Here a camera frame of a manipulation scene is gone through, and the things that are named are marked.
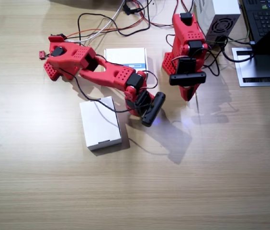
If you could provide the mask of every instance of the white box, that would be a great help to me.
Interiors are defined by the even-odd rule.
[[[148,70],[146,48],[106,49],[104,57],[109,62],[129,66],[136,71]]]
[[[196,0],[198,23],[213,45],[217,38],[229,36],[240,16],[238,0]]]
[[[115,109],[112,97],[104,97],[100,100]],[[82,102],[79,105],[86,146],[89,150],[96,150],[122,142],[119,122],[115,112],[99,102]]]

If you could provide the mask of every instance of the table surface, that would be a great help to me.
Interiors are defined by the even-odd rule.
[[[153,0],[152,20],[170,23],[175,3]],[[86,148],[84,99],[74,81],[48,78],[38,51],[48,50],[48,35],[76,32],[81,13],[113,16],[119,4],[0,0],[0,230],[270,230],[270,87],[240,88],[234,64],[220,56],[221,75],[207,71],[197,100],[186,103],[161,69],[173,29],[152,26],[91,42],[98,53],[146,47],[159,77],[151,91],[167,99],[151,128],[119,114],[123,144]],[[120,13],[117,23],[137,19]],[[100,20],[84,16],[81,29]],[[241,16],[231,37],[246,34]],[[230,56],[232,46],[238,44],[227,47]],[[124,108],[121,92],[80,84],[89,96],[111,95]]]

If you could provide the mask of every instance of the keyboard key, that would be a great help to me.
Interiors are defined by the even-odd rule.
[[[257,28],[258,28],[258,29],[260,29],[260,28],[261,28],[261,24],[260,24],[260,22],[259,22],[259,21],[256,21],[256,26],[257,26]]]

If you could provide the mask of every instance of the small red connector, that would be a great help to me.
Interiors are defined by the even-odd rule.
[[[45,60],[45,51],[39,51],[39,59]]]

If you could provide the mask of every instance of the laptop keyboard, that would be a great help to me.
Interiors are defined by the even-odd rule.
[[[270,31],[270,11],[256,11],[253,13],[259,36],[263,37]]]

